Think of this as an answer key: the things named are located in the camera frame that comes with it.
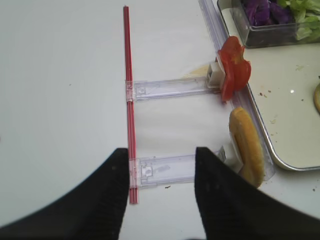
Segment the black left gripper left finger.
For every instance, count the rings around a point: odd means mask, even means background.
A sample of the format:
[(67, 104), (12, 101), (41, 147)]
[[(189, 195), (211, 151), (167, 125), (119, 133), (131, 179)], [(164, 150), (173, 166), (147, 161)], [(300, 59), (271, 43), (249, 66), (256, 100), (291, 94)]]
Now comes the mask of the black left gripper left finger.
[(130, 187), (129, 154), (117, 148), (73, 190), (0, 229), (2, 240), (117, 240)]

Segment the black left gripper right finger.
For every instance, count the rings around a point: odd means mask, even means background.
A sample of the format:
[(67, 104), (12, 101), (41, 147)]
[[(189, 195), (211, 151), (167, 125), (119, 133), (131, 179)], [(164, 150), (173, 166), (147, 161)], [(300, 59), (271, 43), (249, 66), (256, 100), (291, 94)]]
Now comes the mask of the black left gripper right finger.
[(207, 147), (195, 152), (194, 192), (208, 240), (318, 240), (320, 221), (246, 182)]

